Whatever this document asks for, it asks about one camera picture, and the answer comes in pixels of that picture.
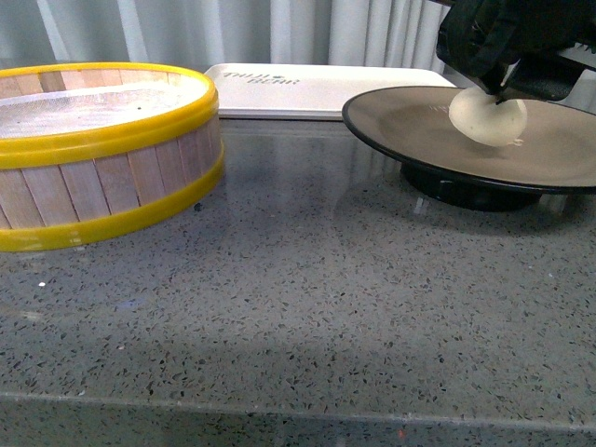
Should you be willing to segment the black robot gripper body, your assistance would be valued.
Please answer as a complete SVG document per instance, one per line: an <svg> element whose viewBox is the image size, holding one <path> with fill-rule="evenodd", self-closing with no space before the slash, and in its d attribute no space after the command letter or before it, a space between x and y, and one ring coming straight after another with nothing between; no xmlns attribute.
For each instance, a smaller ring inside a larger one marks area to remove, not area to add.
<svg viewBox="0 0 596 447"><path fill-rule="evenodd" d="M595 68L592 1L451 1L440 60L499 102L561 101Z"/></svg>

